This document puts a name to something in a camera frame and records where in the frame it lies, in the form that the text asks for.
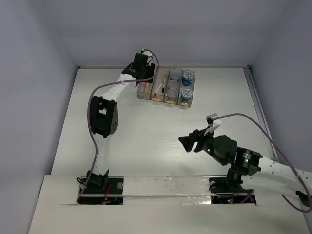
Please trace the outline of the red whiteboard marker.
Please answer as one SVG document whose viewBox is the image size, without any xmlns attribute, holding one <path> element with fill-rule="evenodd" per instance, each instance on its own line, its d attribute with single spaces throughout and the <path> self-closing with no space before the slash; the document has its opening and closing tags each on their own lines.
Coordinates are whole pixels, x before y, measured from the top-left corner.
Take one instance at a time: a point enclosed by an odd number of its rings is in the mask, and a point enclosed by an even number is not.
<svg viewBox="0 0 312 234">
<path fill-rule="evenodd" d="M 163 82 L 161 82 L 161 83 L 159 84 L 159 86 L 158 86 L 157 89 L 155 90 L 155 92 L 154 92 L 152 98 L 155 98 L 155 97 L 156 97 L 158 91 L 162 88 L 162 83 L 163 83 Z"/>
</svg>

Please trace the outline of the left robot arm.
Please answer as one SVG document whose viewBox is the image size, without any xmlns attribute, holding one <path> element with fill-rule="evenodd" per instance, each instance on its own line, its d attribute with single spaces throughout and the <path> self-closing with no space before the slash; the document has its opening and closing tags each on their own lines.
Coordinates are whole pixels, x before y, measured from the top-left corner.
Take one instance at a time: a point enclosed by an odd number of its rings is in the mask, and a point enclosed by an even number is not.
<svg viewBox="0 0 312 234">
<path fill-rule="evenodd" d="M 124 95 L 140 82 L 149 82 L 157 75 L 159 68 L 151 63 L 158 61 L 148 49 L 135 54 L 134 61 L 124 68 L 116 82 L 95 88 L 88 100 L 87 123 L 91 140 L 95 146 L 95 158 L 87 172 L 83 189 L 92 187 L 102 193 L 108 187 L 108 153 L 111 136 L 118 127 L 118 103 Z"/>
</svg>

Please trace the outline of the black whiteboard marker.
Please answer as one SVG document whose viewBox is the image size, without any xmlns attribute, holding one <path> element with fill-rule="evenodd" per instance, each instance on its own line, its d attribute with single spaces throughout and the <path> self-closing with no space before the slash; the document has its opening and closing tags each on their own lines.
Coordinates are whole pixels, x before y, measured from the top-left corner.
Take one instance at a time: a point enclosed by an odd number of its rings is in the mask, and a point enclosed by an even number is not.
<svg viewBox="0 0 312 234">
<path fill-rule="evenodd" d="M 165 91 L 166 81 L 167 81 L 167 76 L 164 76 L 164 80 L 163 80 L 162 88 L 161 88 L 162 93 L 164 93 L 164 91 Z"/>
</svg>

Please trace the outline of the blue paint jar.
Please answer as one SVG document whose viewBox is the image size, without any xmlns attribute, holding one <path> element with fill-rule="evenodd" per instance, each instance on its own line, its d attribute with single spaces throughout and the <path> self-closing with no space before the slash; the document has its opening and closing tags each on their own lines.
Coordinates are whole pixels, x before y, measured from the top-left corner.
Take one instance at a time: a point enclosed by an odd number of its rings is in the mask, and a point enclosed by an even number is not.
<svg viewBox="0 0 312 234">
<path fill-rule="evenodd" d="M 181 92 L 181 100 L 182 102 L 188 102 L 193 99 L 193 91 L 191 89 L 185 88 Z"/>
<path fill-rule="evenodd" d="M 185 70 L 182 73 L 182 84 L 184 86 L 191 86 L 195 78 L 195 72 L 190 70 Z"/>
</svg>

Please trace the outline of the orange highlighter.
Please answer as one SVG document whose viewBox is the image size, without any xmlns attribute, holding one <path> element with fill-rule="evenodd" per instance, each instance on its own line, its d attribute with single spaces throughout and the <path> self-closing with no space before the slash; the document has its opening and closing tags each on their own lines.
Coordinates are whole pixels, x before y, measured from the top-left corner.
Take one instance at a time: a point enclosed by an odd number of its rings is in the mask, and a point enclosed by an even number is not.
<svg viewBox="0 0 312 234">
<path fill-rule="evenodd" d="M 149 83 L 147 82 L 147 83 L 145 83 L 145 90 L 149 90 Z"/>
</svg>

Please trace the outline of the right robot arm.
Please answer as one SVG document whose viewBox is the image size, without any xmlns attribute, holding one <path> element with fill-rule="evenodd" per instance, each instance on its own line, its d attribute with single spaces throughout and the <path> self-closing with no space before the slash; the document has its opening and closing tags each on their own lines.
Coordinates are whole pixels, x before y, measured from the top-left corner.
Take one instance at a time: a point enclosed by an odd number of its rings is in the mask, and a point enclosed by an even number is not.
<svg viewBox="0 0 312 234">
<path fill-rule="evenodd" d="M 258 152 L 238 147 L 226 135 L 214 137 L 213 132 L 194 130 L 178 139 L 186 152 L 204 151 L 222 166 L 229 166 L 224 177 L 211 177 L 209 190 L 219 197 L 243 196 L 250 199 L 256 191 L 264 190 L 298 199 L 312 209 L 311 174 L 300 176 L 297 169 L 272 161 Z"/>
</svg>

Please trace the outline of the clear pencil-shaped highlighter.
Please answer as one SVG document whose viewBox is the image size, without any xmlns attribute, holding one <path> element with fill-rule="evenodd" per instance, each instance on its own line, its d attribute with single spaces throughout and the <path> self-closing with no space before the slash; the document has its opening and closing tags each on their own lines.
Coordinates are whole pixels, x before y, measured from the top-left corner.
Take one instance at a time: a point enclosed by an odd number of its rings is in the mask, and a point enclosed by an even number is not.
<svg viewBox="0 0 312 234">
<path fill-rule="evenodd" d="M 139 90 L 140 92 L 142 92 L 142 93 L 144 93 L 145 92 L 145 85 L 142 85 L 141 87 L 140 87 L 140 90 Z"/>
</svg>

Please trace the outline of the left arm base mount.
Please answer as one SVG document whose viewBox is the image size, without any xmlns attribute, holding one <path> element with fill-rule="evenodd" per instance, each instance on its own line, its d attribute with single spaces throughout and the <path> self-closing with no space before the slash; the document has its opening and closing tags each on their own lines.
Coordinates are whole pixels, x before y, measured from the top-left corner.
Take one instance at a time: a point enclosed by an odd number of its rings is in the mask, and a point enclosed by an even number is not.
<svg viewBox="0 0 312 234">
<path fill-rule="evenodd" d="M 124 178 L 92 174 L 82 195 L 81 205 L 122 205 Z"/>
</svg>

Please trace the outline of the paperclip jar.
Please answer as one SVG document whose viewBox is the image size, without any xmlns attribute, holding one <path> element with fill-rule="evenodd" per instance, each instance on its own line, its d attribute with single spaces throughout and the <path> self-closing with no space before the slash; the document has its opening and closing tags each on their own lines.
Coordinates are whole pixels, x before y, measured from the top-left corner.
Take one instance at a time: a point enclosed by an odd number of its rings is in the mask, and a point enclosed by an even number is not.
<svg viewBox="0 0 312 234">
<path fill-rule="evenodd" d="M 169 89 L 167 92 L 167 96 L 171 98 L 175 98 L 177 97 L 177 95 L 178 95 L 178 90 L 174 88 Z"/>
<path fill-rule="evenodd" d="M 178 88 L 178 82 L 176 80 L 170 80 L 168 81 L 168 88 L 174 88 L 177 89 Z"/>
</svg>

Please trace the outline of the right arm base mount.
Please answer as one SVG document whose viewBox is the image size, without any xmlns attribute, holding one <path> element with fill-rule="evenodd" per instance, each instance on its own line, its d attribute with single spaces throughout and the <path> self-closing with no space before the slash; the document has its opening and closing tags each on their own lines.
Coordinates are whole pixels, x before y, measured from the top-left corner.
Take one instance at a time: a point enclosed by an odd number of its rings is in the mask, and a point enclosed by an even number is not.
<svg viewBox="0 0 312 234">
<path fill-rule="evenodd" d="M 229 169 L 224 177 L 209 177 L 209 191 L 212 204 L 254 204 L 253 189 L 242 188 L 241 172 Z"/>
</svg>

